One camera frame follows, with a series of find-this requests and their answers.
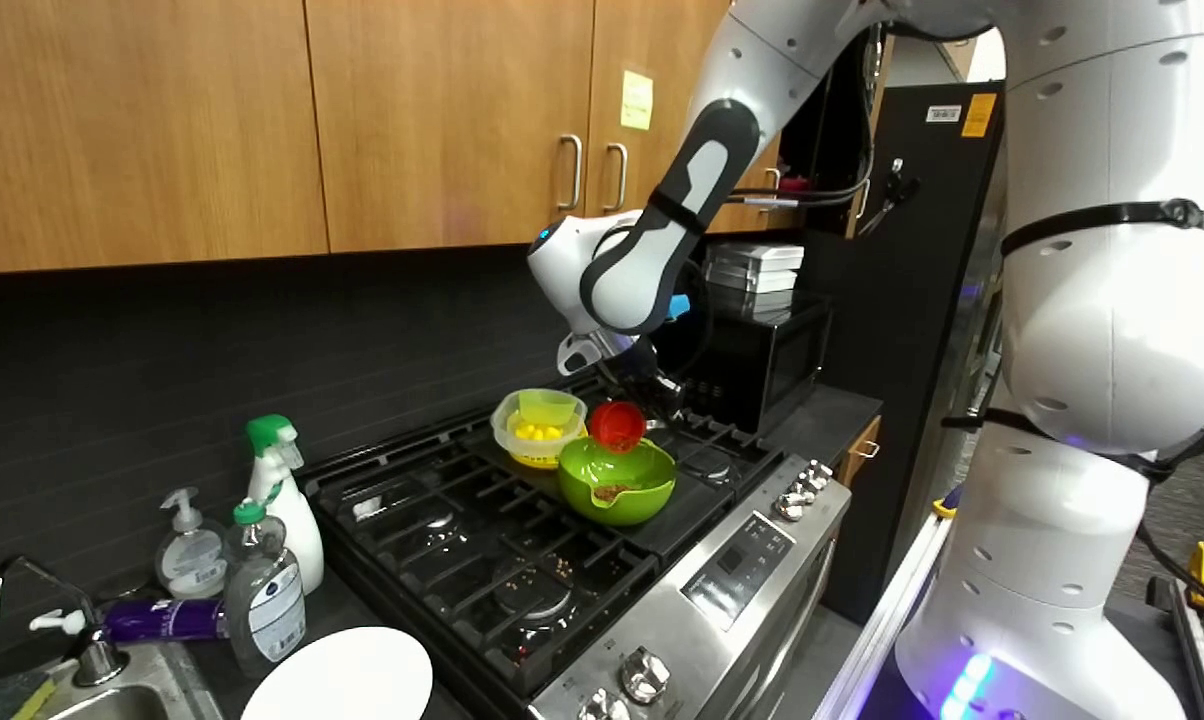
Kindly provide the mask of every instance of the robotic manipulator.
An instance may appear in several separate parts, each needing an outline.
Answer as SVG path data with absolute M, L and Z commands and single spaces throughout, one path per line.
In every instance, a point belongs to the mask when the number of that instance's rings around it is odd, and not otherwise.
M 982 427 L 893 661 L 946 720 L 1183 718 L 1105 603 L 1139 470 L 1204 436 L 1204 0 L 731 0 L 648 208 L 567 217 L 530 260 L 574 323 L 561 372 L 661 330 L 729 188 L 878 29 L 1004 32 L 1004 387 L 1038 425 Z

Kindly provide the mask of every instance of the kitchen backsplash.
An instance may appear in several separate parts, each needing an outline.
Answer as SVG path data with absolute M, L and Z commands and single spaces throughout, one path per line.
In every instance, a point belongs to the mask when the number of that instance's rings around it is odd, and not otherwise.
M 239 500 L 247 417 L 319 465 L 554 380 L 561 334 L 523 247 L 0 277 L 0 557 L 140 573 L 167 488 Z

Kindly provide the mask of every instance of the gas stove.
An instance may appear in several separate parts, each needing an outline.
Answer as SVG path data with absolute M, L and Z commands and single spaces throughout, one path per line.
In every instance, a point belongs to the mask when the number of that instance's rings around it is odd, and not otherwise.
M 648 436 L 676 495 L 642 529 L 575 517 L 490 417 L 364 447 L 310 495 L 344 579 L 419 619 L 477 718 L 699 718 L 816 603 L 849 492 L 703 417 Z

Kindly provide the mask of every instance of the white plate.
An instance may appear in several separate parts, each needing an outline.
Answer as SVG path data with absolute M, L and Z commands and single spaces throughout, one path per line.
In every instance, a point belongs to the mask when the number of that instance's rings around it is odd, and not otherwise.
M 289 656 L 254 695 L 246 720 L 419 720 L 433 656 L 395 630 L 344 630 Z

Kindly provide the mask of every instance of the bottle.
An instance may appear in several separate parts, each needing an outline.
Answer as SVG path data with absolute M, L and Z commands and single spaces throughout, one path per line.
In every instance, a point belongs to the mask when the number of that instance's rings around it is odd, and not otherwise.
M 172 532 L 159 549 L 159 583 L 172 599 L 211 599 L 229 583 L 229 549 L 194 505 L 194 488 L 175 488 L 159 509 L 172 509 Z
M 246 500 L 233 513 L 236 549 L 226 594 L 226 630 L 247 682 L 265 682 L 303 635 L 310 603 L 283 520 Z
M 292 471 L 303 470 L 298 427 L 289 417 L 258 417 L 247 425 L 247 444 L 258 451 L 247 500 L 261 505 L 268 517 L 283 520 L 289 549 L 303 577 L 303 594 L 314 596 L 326 583 L 326 538 L 310 495 L 292 479 Z
M 151 644 L 151 640 L 226 640 L 226 611 L 216 599 L 125 599 L 105 611 L 105 634 L 114 644 Z

